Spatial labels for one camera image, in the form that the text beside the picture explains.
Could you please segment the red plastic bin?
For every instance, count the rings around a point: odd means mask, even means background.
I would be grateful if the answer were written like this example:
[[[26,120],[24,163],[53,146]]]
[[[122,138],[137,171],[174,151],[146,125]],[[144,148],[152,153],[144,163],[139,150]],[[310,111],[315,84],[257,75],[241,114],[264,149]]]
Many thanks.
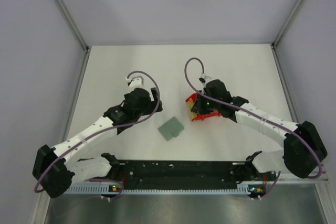
[[[188,98],[192,98],[194,100],[194,103],[195,103],[195,94],[196,93],[193,93],[188,97]],[[199,120],[204,121],[205,119],[211,118],[211,117],[214,117],[214,116],[220,117],[221,114],[218,111],[206,112],[205,114],[197,115],[197,118],[194,121],[199,121]]]

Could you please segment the yellow credit card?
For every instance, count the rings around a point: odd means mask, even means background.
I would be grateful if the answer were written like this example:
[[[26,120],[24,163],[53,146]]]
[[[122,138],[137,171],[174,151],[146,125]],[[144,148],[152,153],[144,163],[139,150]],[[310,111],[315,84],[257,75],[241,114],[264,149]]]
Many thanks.
[[[191,111],[190,112],[190,119],[191,119],[191,121],[194,121],[196,118],[197,118],[197,114]]]

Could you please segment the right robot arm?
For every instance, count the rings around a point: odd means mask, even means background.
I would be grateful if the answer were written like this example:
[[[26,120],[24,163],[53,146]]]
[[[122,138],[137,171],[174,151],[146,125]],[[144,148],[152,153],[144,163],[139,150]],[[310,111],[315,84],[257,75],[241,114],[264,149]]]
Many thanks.
[[[222,117],[247,126],[276,142],[278,151],[257,151],[249,156],[245,174],[252,180],[266,172],[291,172],[296,177],[316,179],[322,175],[322,161],[327,150],[316,127],[305,121],[290,122],[264,112],[240,96],[231,96],[224,83],[203,74],[203,85],[198,90],[196,106],[198,114],[217,111]]]

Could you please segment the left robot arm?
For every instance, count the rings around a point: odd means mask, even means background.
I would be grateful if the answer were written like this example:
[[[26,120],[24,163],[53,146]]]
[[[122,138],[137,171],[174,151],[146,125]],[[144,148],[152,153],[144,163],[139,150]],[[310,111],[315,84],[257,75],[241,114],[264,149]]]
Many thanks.
[[[161,111],[158,88],[150,91],[135,88],[125,94],[121,104],[110,107],[74,137],[53,147],[43,145],[37,151],[32,172],[37,180],[34,192],[45,191],[50,198],[57,198],[70,186],[86,180],[120,179],[120,163],[114,155],[102,153],[94,158],[85,155],[104,141]]]

